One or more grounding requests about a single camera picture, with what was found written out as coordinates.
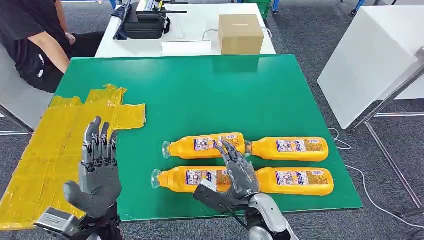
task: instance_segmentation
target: orange bottle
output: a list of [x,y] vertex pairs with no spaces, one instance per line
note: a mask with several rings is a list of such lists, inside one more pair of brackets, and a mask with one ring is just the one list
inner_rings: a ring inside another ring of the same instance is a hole
[[203,179],[214,183],[219,192],[230,188],[225,166],[178,166],[169,171],[155,169],[150,182],[154,189],[164,187],[177,193],[194,193]]
[[261,192],[325,196],[334,189],[331,173],[317,167],[265,167],[256,172]]
[[[328,195],[334,182],[327,169],[316,167],[266,167],[256,176],[259,190],[268,194]],[[177,193],[194,193],[203,179],[216,185],[218,192],[226,192],[231,185],[225,166],[178,166],[169,171],[155,169],[151,186],[169,188]]]
[[266,160],[320,162],[329,155],[329,146],[321,137],[264,137],[245,141],[245,155]]
[[202,136],[186,136],[180,140],[162,145],[162,155],[165,159],[170,156],[182,159],[208,159],[222,157],[215,145],[222,146],[221,140],[232,144],[239,152],[245,153],[245,139],[239,132],[219,133]]

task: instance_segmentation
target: green tabletop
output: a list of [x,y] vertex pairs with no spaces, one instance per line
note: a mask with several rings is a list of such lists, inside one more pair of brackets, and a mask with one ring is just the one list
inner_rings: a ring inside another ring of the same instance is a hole
[[161,146],[185,136],[226,132],[243,133],[250,141],[281,136],[327,141],[329,155],[322,162],[247,158],[255,170],[319,167],[331,172],[334,191],[327,196],[271,194],[282,212],[362,207],[294,55],[73,59],[56,94],[85,101],[90,89],[109,83],[128,89],[124,104],[146,104],[145,126],[122,131],[117,139],[118,207],[124,221],[220,216],[190,193],[152,189],[150,177],[154,169],[224,166],[222,158],[164,159]]

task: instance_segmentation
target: yellow plastic sheet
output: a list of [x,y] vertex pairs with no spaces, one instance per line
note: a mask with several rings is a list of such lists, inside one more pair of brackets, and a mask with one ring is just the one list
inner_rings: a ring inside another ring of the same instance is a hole
[[63,184],[78,180],[83,135],[96,116],[110,123],[109,131],[143,127],[146,105],[122,105],[125,92],[108,84],[91,90],[85,104],[52,99],[0,201],[0,230],[30,229],[47,207],[84,215],[65,200]]

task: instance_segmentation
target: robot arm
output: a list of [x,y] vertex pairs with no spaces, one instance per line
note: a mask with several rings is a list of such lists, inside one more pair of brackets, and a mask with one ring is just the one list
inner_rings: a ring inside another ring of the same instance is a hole
[[[231,187],[227,192],[220,193],[207,187],[211,182],[205,182],[197,187],[193,197],[220,213],[233,214],[249,231],[249,240],[298,240],[275,201],[259,192],[252,163],[248,163],[234,146],[226,141],[221,142],[224,147],[216,145],[215,148],[222,154]],[[237,210],[245,211],[247,224],[236,216],[234,212]]]
[[63,185],[66,200],[92,218],[100,218],[121,194],[116,160],[116,132],[108,141],[109,123],[96,117],[84,133],[82,161],[78,166],[79,185],[68,181]]
[[82,161],[78,166],[78,181],[63,185],[66,200],[85,212],[83,218],[49,207],[34,226],[63,240],[121,240],[117,198],[121,182],[116,160],[116,138],[108,140],[109,123],[96,117],[85,130]]

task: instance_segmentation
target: black bag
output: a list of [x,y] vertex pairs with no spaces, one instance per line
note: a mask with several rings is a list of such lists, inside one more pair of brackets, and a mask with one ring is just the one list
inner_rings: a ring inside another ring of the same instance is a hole
[[139,20],[136,11],[138,5],[138,2],[131,4],[123,24],[130,39],[160,39],[163,33],[167,34],[170,31],[171,20],[166,17],[166,13],[161,13],[162,17],[157,19]]

